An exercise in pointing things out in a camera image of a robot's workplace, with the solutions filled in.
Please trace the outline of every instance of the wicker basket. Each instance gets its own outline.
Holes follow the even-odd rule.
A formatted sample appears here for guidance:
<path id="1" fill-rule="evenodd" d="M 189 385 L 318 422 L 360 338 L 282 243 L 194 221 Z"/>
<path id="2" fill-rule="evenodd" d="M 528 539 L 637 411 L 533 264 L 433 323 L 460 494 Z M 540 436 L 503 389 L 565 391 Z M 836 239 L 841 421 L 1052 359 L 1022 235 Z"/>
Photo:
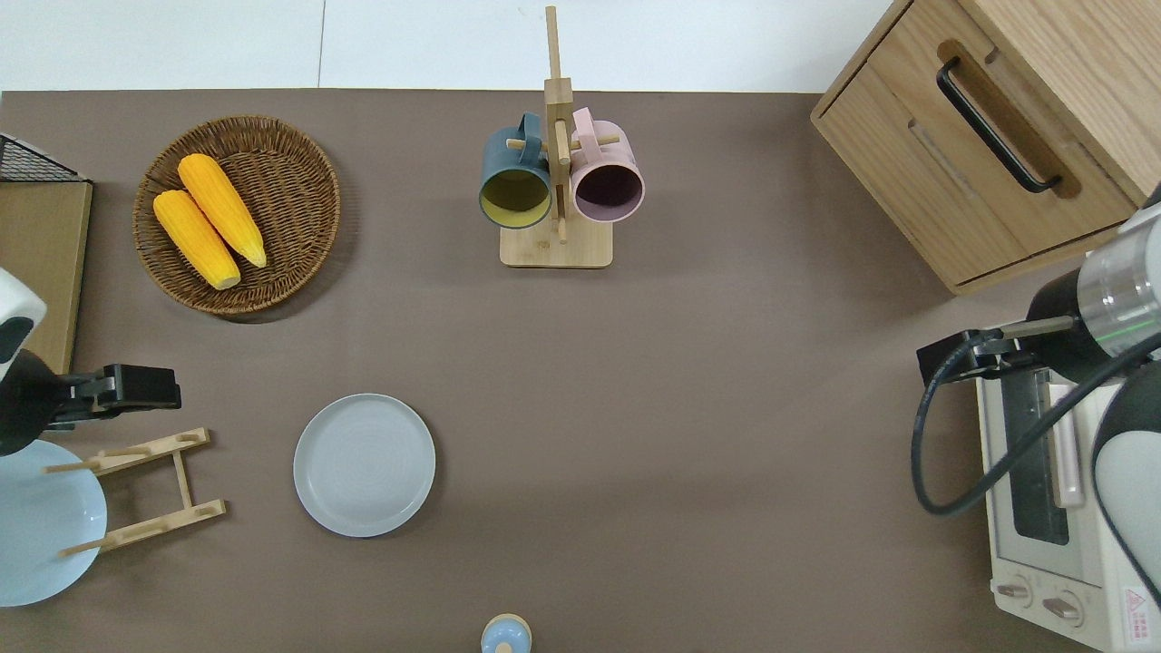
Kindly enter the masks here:
<path id="1" fill-rule="evenodd" d="M 153 215 L 153 198 L 182 188 L 178 163 L 202 152 L 217 159 L 250 209 L 266 247 L 258 268 L 231 252 L 241 281 L 215 290 L 178 251 Z M 339 228 L 339 181 L 323 150 L 305 134 L 266 116 L 231 116 L 201 124 L 161 152 L 134 203 L 134 242 L 153 281 L 182 304 L 214 315 L 269 308 L 307 285 L 331 251 Z"/>

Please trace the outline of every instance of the white floor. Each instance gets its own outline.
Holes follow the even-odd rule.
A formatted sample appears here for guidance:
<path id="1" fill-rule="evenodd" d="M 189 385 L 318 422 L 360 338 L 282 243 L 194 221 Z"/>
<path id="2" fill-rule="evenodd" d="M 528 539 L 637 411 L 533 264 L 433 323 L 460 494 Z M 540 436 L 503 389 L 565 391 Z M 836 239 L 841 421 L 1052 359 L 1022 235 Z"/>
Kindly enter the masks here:
<path id="1" fill-rule="evenodd" d="M 541 88 L 545 3 L 0 0 L 0 91 Z M 821 92 L 889 0 L 556 0 L 577 89 Z"/>

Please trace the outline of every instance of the light blue plate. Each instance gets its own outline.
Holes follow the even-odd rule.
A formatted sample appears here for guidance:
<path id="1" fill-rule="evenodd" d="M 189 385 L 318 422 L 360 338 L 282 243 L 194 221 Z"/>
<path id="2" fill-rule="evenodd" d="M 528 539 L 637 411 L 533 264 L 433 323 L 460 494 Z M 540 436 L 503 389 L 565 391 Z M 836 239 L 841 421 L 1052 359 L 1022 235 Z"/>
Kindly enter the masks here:
<path id="1" fill-rule="evenodd" d="M 294 452 L 294 487 L 323 526 L 375 537 L 410 519 L 435 479 L 435 444 L 402 401 L 359 394 L 316 415 Z"/>
<path id="2" fill-rule="evenodd" d="M 41 471 L 79 461 L 44 440 L 0 455 L 0 607 L 27 605 L 63 591 L 96 558 L 96 548 L 67 558 L 57 552 L 104 537 L 101 483 L 88 469 Z"/>

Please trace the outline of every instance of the tabletop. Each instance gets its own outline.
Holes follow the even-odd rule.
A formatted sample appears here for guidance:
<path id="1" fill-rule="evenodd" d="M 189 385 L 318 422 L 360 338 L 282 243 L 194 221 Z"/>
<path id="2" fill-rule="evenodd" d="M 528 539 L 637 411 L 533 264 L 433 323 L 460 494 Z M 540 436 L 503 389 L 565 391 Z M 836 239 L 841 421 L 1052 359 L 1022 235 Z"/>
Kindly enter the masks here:
<path id="1" fill-rule="evenodd" d="M 908 476 L 915 350 L 1018 320 L 1061 270 L 949 295 L 810 128 L 816 100 L 577 93 L 648 192 L 612 266 L 572 271 L 502 265 L 476 206 L 484 139 L 539 93 L 6 92 L 0 129 L 95 181 L 73 368 L 170 367 L 183 395 L 49 439 L 205 426 L 192 490 L 229 514 L 0 611 L 0 650 L 467 652 L 507 611 L 546 653 L 1082 650 L 998 610 L 983 509 L 928 516 Z M 131 207 L 170 142 L 237 114 L 310 135 L 342 213 L 316 279 L 226 321 L 153 284 Z M 354 393 L 412 407 L 438 459 L 418 515 L 369 539 L 315 523 L 291 476 Z M 980 474 L 971 386 L 931 421 L 949 496 Z M 171 467 L 103 479 L 110 528 L 180 507 Z"/>

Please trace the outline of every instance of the warning label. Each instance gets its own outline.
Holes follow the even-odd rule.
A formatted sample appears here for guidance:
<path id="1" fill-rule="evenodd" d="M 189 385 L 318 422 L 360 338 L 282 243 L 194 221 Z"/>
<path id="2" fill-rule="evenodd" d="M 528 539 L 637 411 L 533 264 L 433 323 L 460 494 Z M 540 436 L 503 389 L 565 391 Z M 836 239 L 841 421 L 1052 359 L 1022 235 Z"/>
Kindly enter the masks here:
<path id="1" fill-rule="evenodd" d="M 1130 644 L 1148 644 L 1153 640 L 1147 597 L 1144 587 L 1124 588 L 1125 639 Z"/>

